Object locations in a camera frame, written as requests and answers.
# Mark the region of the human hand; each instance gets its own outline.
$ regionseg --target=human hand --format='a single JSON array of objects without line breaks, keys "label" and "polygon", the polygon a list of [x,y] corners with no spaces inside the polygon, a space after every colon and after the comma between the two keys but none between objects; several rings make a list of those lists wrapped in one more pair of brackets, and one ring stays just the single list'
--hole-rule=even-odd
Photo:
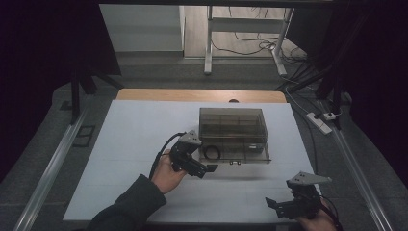
[{"label": "human hand", "polygon": [[[327,208],[327,204],[324,200],[321,203]],[[302,225],[306,231],[336,231],[336,227],[331,217],[329,217],[324,211],[319,210],[313,219],[307,219],[304,217],[296,218],[296,220]]]},{"label": "human hand", "polygon": [[169,152],[170,150],[166,150],[162,155],[151,179],[151,181],[163,194],[174,190],[180,184],[183,177],[187,174],[184,170],[173,170],[171,167],[171,160],[168,155]]}]

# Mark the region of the black sleeve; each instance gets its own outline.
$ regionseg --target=black sleeve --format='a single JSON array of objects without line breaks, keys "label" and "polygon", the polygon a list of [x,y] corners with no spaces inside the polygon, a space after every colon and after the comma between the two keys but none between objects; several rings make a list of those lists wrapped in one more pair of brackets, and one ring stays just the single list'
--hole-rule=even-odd
[{"label": "black sleeve", "polygon": [[140,230],[166,199],[157,186],[140,175],[115,204],[93,218],[86,230]]}]

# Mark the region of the white tabletop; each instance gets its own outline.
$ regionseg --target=white tabletop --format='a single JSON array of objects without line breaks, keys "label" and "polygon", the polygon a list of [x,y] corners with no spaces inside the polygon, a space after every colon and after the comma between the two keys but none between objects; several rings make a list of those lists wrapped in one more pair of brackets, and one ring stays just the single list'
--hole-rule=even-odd
[{"label": "white tabletop", "polygon": [[167,204],[148,221],[287,222],[267,206],[265,197],[278,202],[293,200],[286,180],[300,171],[313,173],[290,104],[136,100],[112,103],[64,220],[91,220],[140,174],[148,176],[157,152],[172,135],[191,129],[198,134],[200,108],[262,109],[272,161],[268,165],[220,165],[203,179],[187,175],[166,194]]}]

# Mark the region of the white wall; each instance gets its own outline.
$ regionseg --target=white wall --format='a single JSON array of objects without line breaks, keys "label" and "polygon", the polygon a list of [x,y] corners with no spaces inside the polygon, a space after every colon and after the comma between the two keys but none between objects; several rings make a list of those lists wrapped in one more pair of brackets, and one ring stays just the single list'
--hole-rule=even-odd
[{"label": "white wall", "polygon": [[184,50],[184,7],[99,6],[116,52]]}]

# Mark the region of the transparent container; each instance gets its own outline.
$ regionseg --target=transparent container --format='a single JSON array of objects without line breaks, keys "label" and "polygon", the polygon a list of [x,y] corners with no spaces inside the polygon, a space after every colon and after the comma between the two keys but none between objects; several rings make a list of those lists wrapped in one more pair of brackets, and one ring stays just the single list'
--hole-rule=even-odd
[{"label": "transparent container", "polygon": [[268,164],[268,131],[262,109],[200,108],[199,161]]}]

